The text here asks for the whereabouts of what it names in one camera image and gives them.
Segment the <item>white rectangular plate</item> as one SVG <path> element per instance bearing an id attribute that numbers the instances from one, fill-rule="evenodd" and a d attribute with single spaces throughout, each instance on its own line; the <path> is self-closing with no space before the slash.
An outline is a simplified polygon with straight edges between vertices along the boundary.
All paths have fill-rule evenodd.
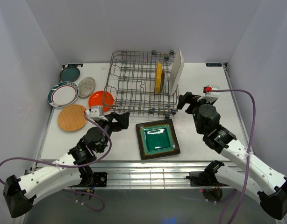
<path id="1" fill-rule="evenodd" d="M 171 96 L 177 89 L 181 73 L 184 68 L 184 57 L 180 49 L 176 54 L 169 76 L 169 95 Z"/>

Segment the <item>yellow polka dot plate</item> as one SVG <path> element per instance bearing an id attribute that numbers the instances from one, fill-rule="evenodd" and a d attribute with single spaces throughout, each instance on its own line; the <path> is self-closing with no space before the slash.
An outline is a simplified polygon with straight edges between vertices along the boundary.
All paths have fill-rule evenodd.
<path id="1" fill-rule="evenodd" d="M 162 70 L 164 70 L 163 65 L 160 61 L 157 62 L 156 73 L 155 73 L 155 85 L 154 85 L 154 93 L 160 94 L 160 86 L 161 86 L 161 74 Z"/>

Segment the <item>green square glazed plate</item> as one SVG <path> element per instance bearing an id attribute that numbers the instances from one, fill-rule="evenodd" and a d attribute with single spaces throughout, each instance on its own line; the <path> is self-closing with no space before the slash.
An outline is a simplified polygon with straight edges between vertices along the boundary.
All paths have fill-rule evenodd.
<path id="1" fill-rule="evenodd" d="M 178 139 L 171 119 L 136 124 L 136 134 L 142 160 L 180 154 Z"/>

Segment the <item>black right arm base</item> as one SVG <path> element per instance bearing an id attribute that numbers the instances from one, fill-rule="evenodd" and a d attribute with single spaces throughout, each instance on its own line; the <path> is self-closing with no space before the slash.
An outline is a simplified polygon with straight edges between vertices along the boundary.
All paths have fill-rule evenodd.
<path id="1" fill-rule="evenodd" d="M 220 187 L 223 184 L 218 182 L 215 174 L 213 172 L 203 171 L 203 172 L 190 172 L 186 176 L 186 179 L 190 181 L 191 186 L 212 186 Z"/>

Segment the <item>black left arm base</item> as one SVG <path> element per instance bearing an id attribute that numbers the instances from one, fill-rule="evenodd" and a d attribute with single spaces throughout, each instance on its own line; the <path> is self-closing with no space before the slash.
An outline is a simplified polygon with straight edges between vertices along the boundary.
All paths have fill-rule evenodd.
<path id="1" fill-rule="evenodd" d="M 82 178 L 80 185 L 84 187 L 106 187 L 107 172 L 94 172 Z"/>

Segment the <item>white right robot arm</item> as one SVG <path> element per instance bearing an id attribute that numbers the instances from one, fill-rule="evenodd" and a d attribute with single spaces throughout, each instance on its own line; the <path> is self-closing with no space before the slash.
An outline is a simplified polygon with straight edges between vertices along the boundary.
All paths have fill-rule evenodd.
<path id="1" fill-rule="evenodd" d="M 205 144 L 245 173 L 237 173 L 223 162 L 214 160 L 203 172 L 187 178 L 196 185 L 226 184 L 253 198 L 269 216 L 283 219 L 287 214 L 287 177 L 261 161 L 235 134 L 220 124 L 221 116 L 214 106 L 219 91 L 207 87 L 204 93 L 204 96 L 191 92 L 180 95 L 177 109 L 188 104 L 185 112 L 193 116 L 196 131 L 203 136 Z"/>

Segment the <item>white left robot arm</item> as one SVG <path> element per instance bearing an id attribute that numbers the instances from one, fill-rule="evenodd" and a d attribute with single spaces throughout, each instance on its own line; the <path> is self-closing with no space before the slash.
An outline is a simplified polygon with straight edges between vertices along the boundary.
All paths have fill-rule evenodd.
<path id="1" fill-rule="evenodd" d="M 58 191 L 89 186 L 94 180 L 90 166 L 100 161 L 96 154 L 105 157 L 112 147 L 111 134 L 129 127 L 129 112 L 101 115 L 96 109 L 88 109 L 83 116 L 94 126 L 75 147 L 52 163 L 42 161 L 43 168 L 21 177 L 12 175 L 3 182 L 3 196 L 12 218 L 26 214 L 33 205 Z"/>

